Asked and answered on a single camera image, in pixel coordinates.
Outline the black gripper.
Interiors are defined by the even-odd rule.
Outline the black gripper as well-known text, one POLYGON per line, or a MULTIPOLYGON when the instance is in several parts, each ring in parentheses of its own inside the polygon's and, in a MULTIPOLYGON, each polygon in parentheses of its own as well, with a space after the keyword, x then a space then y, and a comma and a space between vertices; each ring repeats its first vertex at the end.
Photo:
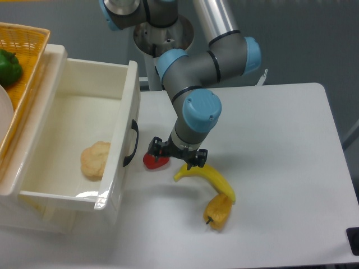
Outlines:
POLYGON ((154 137, 149 143, 148 154, 158 162, 160 158, 175 157, 184 160, 187 163, 187 170, 193 167, 203 168, 207 157, 207 149, 198 149, 190 151, 188 147, 178 148, 172 140, 163 141, 159 137, 154 137))

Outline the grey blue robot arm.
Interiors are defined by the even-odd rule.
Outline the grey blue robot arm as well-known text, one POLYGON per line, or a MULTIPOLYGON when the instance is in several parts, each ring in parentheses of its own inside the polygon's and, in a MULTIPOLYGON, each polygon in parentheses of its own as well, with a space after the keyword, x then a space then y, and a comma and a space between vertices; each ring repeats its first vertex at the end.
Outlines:
POLYGON ((208 49, 187 50, 194 30, 178 12, 177 1, 100 1, 111 30, 134 27, 134 42, 152 58, 151 72, 167 92, 177 120, 167 141, 154 137, 147 156, 154 162, 175 157, 188 168, 205 165, 208 152, 200 146, 222 111, 209 86, 242 76, 261 65, 261 50, 252 37, 241 34, 228 1, 195 1, 208 49))

